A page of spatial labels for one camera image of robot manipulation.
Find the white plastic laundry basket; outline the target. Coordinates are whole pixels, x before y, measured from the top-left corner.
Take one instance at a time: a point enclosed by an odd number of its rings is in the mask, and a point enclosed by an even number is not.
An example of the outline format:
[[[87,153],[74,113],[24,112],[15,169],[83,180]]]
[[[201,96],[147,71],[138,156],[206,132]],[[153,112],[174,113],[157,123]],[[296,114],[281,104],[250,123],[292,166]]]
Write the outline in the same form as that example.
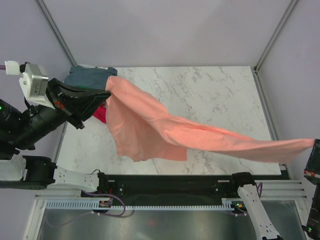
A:
[[[108,69],[109,69],[109,67],[104,67],[104,66],[97,66],[96,68],[98,68],[98,69],[104,69],[104,70],[108,70]]]

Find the salmon pink t shirt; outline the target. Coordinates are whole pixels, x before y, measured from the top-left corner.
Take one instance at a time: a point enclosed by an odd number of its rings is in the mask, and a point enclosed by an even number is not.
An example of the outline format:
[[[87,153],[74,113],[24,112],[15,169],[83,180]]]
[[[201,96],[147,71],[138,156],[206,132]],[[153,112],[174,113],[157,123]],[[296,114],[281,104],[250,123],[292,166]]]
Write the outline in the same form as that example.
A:
[[[160,158],[186,161],[188,149],[264,163],[286,164],[314,147],[317,139],[256,140],[223,128],[171,115],[148,92],[125,78],[111,76],[106,89],[106,124],[117,154],[133,161]]]

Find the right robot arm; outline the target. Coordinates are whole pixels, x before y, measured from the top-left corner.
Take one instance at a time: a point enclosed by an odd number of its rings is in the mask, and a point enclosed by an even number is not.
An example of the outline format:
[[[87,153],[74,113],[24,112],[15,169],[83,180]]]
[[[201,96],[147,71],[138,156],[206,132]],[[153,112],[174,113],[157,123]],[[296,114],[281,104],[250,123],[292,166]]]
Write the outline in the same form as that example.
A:
[[[320,140],[316,139],[308,162],[304,169],[304,177],[315,185],[308,219],[301,228],[313,240],[320,238]],[[247,209],[258,240],[281,240],[280,233],[270,221],[260,200],[257,185],[248,172],[231,175],[229,191],[235,197],[240,197]]]

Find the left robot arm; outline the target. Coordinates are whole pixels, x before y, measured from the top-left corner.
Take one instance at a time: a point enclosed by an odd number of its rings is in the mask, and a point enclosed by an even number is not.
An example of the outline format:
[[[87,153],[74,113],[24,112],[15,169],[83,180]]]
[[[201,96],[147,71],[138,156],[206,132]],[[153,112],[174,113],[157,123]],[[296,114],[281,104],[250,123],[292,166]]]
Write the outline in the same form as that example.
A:
[[[20,112],[4,100],[0,102],[0,186],[3,189],[44,190],[49,185],[78,189],[83,195],[106,196],[110,191],[103,172],[83,174],[66,170],[49,157],[23,155],[33,151],[43,137],[68,122],[83,129],[84,121],[112,94],[108,90],[72,87],[53,78],[46,96],[53,107],[29,105]]]

